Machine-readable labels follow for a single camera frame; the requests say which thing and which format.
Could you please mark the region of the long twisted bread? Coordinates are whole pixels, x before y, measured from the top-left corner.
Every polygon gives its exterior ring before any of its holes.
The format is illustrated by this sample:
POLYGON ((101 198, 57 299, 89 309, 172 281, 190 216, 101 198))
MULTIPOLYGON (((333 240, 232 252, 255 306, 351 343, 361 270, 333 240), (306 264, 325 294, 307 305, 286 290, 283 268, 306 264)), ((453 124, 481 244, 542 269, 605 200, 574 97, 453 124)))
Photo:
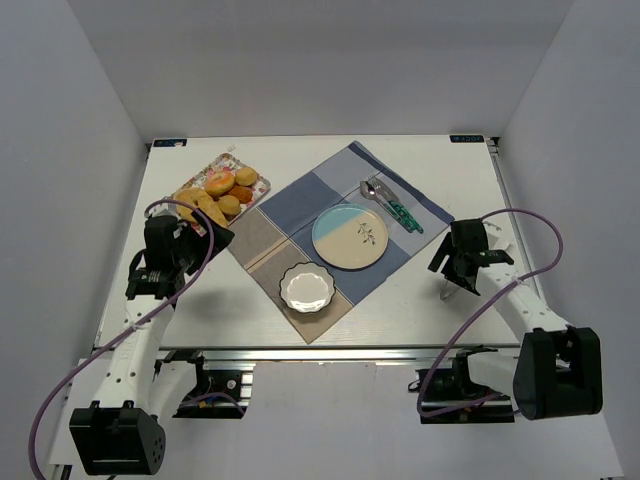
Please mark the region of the long twisted bread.
POLYGON ((227 228, 228 221, 218 204, 213 198, 204 190, 202 190, 196 197, 197 207, 203 211, 211 220, 217 225, 227 228))

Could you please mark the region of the round golden bun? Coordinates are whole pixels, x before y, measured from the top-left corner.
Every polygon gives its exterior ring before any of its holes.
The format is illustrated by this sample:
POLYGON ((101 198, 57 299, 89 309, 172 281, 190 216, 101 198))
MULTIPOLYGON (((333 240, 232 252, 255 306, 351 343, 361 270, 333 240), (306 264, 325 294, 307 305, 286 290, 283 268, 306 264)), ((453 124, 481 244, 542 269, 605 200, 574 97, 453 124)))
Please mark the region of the round golden bun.
POLYGON ((239 199, 232 195, 219 197, 217 200, 217 206, 224 215, 229 217, 236 217, 242 211, 239 199))

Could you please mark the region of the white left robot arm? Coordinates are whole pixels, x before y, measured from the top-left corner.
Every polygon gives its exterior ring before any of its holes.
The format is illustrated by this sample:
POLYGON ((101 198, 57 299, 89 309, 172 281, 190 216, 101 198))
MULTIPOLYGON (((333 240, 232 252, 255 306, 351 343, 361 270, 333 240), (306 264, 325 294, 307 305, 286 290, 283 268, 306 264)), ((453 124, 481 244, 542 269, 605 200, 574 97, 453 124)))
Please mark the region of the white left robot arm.
POLYGON ((73 410, 69 430, 90 476, 154 475, 164 460, 171 418, 196 386, 189 362, 161 366, 157 356, 178 295, 234 238, 202 210, 199 234, 172 214, 145 222, 145 247, 130 262, 122 332, 107 372, 86 408, 73 410))

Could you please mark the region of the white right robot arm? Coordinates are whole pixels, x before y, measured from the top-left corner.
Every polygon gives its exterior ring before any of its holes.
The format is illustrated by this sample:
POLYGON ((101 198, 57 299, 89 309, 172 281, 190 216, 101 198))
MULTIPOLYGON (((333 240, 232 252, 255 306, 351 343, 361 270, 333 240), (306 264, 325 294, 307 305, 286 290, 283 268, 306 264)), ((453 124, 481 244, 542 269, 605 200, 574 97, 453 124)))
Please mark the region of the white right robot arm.
POLYGON ((589 327, 556 314, 519 275, 504 250, 490 247, 480 219, 454 221, 428 266, 482 298, 519 343, 517 357, 478 346, 456 353, 452 382, 478 402, 479 393, 507 396, 528 420, 594 415, 603 406, 601 342, 589 327))

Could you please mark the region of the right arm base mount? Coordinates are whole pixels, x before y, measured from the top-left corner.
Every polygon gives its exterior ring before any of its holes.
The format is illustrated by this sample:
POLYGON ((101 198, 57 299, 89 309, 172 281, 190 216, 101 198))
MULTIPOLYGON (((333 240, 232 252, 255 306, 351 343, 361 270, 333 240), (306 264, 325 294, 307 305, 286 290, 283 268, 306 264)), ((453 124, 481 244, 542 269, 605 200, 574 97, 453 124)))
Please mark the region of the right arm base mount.
POLYGON ((421 417, 422 424, 497 424, 515 421, 520 411, 513 409, 507 395, 501 394, 491 402, 480 402, 480 399, 495 395, 496 392, 469 379, 467 358, 472 354, 487 352, 497 353, 498 350, 483 345, 463 349, 455 354, 449 366, 435 371, 421 403, 424 411, 431 413, 465 402, 472 402, 472 405, 434 417, 421 417))

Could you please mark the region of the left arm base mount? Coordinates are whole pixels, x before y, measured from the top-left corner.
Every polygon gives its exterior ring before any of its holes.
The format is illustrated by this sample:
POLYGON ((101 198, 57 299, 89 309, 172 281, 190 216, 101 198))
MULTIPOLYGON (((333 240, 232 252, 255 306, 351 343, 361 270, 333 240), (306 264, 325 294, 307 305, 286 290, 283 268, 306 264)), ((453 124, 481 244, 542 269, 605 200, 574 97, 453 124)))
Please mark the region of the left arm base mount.
POLYGON ((159 357, 154 378, 172 363, 187 363, 195 371, 196 383, 185 395, 174 418, 242 419, 248 408, 253 383, 253 366, 235 361, 209 359, 202 351, 171 351, 159 357))

